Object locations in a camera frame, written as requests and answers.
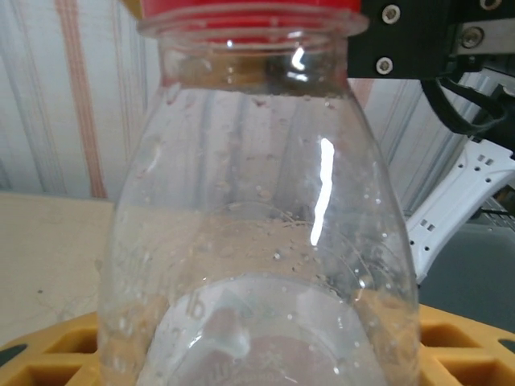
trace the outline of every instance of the white plastic part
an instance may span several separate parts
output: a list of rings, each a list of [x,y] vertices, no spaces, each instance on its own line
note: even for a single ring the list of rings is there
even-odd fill
[[[469,141],[447,177],[408,219],[417,283],[458,228],[515,176],[511,150],[490,141]]]

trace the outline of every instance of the bottle neck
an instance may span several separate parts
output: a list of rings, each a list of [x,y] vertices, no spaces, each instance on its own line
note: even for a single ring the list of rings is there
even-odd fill
[[[162,85],[309,95],[346,86],[346,38],[366,20],[319,7],[269,8],[201,7],[145,21],[140,31],[159,41]]]

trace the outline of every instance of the gray surface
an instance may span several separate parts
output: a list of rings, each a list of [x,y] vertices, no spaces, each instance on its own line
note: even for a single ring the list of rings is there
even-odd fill
[[[436,258],[420,302],[515,332],[515,232],[464,225]]]

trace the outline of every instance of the yellow tray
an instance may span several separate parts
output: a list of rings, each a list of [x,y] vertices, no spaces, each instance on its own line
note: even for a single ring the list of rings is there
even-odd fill
[[[505,347],[515,344],[515,334],[427,306],[421,306],[420,323],[420,386],[515,386],[515,354]],[[101,385],[95,314],[2,350],[21,352],[0,367],[0,386]]]

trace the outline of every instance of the black cable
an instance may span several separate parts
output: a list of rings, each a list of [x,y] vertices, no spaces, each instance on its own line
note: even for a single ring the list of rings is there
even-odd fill
[[[505,108],[490,96],[477,92],[473,88],[457,84],[448,78],[421,80],[420,83],[427,101],[436,116],[453,133],[467,136],[477,135],[490,130],[508,118]],[[482,124],[475,124],[465,120],[449,102],[443,92],[443,88],[478,105],[492,117],[492,120]]]

